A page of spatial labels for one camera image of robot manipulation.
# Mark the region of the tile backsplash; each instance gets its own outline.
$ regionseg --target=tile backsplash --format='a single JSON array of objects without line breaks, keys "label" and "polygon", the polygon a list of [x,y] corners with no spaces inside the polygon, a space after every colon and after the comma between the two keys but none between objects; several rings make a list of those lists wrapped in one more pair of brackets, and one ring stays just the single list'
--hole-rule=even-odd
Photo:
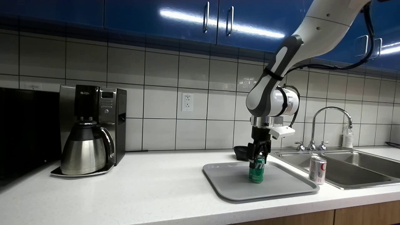
[{"label": "tile backsplash", "polygon": [[[149,48],[1,32],[1,87],[37,84],[57,92],[60,84],[92,84],[126,89],[128,151],[228,149],[252,142],[245,100],[268,63],[264,60],[164,50],[154,43]],[[313,115],[325,106],[350,113],[355,146],[400,142],[400,82],[360,73],[295,70],[283,83],[296,86],[302,97],[295,135],[273,140],[274,148],[295,147],[295,141],[307,145]],[[192,112],[181,110],[182,93],[194,95]],[[284,124],[291,119],[284,117]],[[340,146],[346,120],[336,110],[320,113],[316,143]]]}]

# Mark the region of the sprite can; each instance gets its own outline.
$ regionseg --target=sprite can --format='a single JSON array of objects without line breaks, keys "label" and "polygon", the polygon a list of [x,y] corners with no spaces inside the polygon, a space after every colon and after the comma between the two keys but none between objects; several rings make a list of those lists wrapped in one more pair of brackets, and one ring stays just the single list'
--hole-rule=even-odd
[{"label": "sprite can", "polygon": [[263,181],[265,158],[263,155],[258,155],[254,160],[254,169],[250,167],[249,179],[254,183],[261,183]]}]

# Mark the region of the white outlet cover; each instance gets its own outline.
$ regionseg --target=white outlet cover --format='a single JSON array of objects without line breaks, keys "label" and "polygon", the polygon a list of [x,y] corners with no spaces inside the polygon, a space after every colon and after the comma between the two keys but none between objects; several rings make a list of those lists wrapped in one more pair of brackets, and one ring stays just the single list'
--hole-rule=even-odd
[{"label": "white outlet cover", "polygon": [[34,83],[34,82],[26,82],[25,83],[25,89],[29,90],[42,90],[42,84],[41,83]]},{"label": "white outlet cover", "polygon": [[193,112],[193,93],[182,93],[182,112]]}]

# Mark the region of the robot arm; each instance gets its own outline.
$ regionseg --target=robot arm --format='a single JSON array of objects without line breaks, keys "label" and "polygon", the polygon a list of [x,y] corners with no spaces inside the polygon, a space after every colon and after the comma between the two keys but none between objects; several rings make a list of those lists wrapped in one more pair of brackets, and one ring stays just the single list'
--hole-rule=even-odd
[{"label": "robot arm", "polygon": [[370,0],[314,0],[303,22],[275,52],[246,99],[253,125],[254,142],[248,144],[247,152],[251,168],[260,153],[266,157],[271,151],[271,135],[278,138],[294,133],[288,126],[273,127],[274,117],[292,115],[299,106],[297,95],[278,87],[279,81],[296,63],[331,51],[368,2]]}]

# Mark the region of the stainless steel sink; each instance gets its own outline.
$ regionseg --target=stainless steel sink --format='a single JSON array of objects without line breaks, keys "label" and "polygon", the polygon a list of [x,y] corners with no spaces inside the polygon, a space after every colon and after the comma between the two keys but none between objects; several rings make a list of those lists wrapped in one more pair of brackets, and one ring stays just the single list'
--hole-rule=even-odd
[{"label": "stainless steel sink", "polygon": [[327,161],[326,182],[340,189],[358,189],[400,183],[400,171],[392,171],[396,167],[388,170],[390,165],[400,168],[400,163],[390,161],[392,164],[388,163],[387,167],[379,166],[388,160],[359,151],[290,151],[275,152],[271,155],[305,172],[309,170],[311,156],[320,155]]}]

